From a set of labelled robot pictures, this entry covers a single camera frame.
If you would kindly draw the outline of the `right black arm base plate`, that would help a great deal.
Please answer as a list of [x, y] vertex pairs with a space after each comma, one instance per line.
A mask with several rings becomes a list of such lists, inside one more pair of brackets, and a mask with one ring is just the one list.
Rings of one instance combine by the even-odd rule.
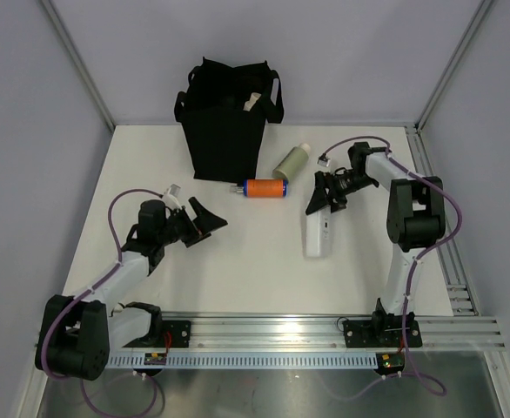
[[[395, 316], [384, 324], [374, 323], [371, 319], [344, 320], [342, 322], [345, 344], [348, 348], [401, 348], [402, 317]], [[423, 346], [419, 323], [414, 319], [406, 320], [406, 346], [418, 348]]]

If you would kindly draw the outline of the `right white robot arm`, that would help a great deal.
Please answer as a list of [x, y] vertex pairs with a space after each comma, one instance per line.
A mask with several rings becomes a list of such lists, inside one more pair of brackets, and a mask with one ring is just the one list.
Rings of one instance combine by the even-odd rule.
[[305, 255], [322, 258], [331, 245], [332, 215], [347, 208], [349, 195], [368, 186], [388, 193], [386, 233], [393, 244], [384, 292], [370, 318], [342, 322], [349, 348], [421, 347], [413, 308], [413, 288], [420, 262], [446, 233], [443, 184], [438, 177], [421, 177], [395, 160], [388, 143], [369, 145], [355, 139], [348, 149], [349, 167], [315, 172], [314, 188], [305, 209]]

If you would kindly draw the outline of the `white translucent bottle grey cap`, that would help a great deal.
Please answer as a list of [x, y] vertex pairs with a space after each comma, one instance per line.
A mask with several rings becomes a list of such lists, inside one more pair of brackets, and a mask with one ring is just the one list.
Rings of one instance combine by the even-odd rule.
[[307, 258], [325, 258], [330, 255], [331, 210], [323, 208], [306, 216], [305, 219], [305, 256]]

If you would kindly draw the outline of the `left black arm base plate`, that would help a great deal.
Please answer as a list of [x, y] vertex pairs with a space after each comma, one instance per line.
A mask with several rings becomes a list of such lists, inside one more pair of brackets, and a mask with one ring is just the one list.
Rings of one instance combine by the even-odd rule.
[[162, 320], [146, 335], [145, 345], [156, 348], [188, 348], [190, 338], [189, 320]]

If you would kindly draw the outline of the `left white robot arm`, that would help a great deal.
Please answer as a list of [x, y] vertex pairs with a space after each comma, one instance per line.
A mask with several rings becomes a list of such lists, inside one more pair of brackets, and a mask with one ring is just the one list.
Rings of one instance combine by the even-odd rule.
[[143, 202], [115, 264], [103, 277], [76, 294], [52, 296], [45, 305], [35, 366], [50, 378], [96, 380], [112, 351], [128, 345], [154, 347], [167, 342], [160, 307], [131, 302], [117, 305], [157, 269], [166, 247], [181, 242], [191, 247], [225, 226], [227, 221], [208, 211], [196, 198], [184, 207], [169, 207], [162, 199]]

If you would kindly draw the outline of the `orange blue pump bottle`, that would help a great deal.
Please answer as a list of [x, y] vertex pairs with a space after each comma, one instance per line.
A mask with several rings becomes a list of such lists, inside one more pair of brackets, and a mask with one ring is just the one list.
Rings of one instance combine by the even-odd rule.
[[281, 179], [247, 179], [231, 185], [230, 191], [247, 198], [284, 198], [288, 183]]
[[252, 92], [249, 99], [245, 101], [243, 110], [244, 111], [251, 111], [254, 105], [259, 101], [261, 98], [261, 94], [258, 92]]

